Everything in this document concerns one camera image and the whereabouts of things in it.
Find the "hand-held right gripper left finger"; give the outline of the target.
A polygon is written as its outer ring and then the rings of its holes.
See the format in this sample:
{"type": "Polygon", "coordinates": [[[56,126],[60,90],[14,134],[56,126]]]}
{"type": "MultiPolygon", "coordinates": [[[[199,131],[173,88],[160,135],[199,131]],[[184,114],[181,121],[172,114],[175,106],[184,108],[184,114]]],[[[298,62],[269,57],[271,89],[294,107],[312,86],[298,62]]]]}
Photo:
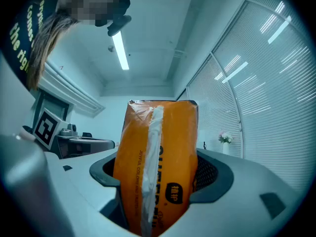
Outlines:
{"type": "Polygon", "coordinates": [[[45,152],[53,186],[76,237],[134,235],[101,214],[101,209],[115,198],[116,189],[102,186],[89,173],[93,163],[115,152],[115,149],[111,149],[67,159],[59,159],[56,154],[45,152]]]}

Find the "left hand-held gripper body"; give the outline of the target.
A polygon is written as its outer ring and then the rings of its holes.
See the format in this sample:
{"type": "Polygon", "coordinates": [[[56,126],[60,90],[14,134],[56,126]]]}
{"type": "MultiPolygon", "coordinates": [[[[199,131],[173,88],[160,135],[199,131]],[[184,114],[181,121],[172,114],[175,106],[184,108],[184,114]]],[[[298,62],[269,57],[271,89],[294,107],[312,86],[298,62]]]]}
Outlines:
{"type": "Polygon", "coordinates": [[[78,136],[78,132],[75,124],[63,121],[47,108],[44,108],[33,130],[33,135],[44,147],[50,150],[56,135],[62,136],[62,138],[73,138],[78,136]]]}

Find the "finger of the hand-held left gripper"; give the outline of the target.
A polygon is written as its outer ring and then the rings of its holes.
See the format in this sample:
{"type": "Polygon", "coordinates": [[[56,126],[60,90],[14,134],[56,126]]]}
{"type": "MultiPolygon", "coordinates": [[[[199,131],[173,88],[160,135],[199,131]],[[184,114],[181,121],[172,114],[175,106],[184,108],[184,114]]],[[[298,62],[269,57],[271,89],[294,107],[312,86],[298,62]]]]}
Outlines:
{"type": "Polygon", "coordinates": [[[95,154],[115,148],[112,140],[80,136],[56,136],[56,155],[59,158],[74,158],[95,154]]]}

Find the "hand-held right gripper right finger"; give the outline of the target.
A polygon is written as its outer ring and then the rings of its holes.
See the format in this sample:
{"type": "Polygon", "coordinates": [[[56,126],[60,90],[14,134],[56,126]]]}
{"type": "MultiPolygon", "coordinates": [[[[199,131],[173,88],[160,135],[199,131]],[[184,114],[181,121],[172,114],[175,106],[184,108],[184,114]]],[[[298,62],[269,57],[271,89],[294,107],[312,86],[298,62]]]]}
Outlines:
{"type": "Polygon", "coordinates": [[[266,167],[198,149],[197,190],[166,237],[273,237],[300,197],[266,167]]]}

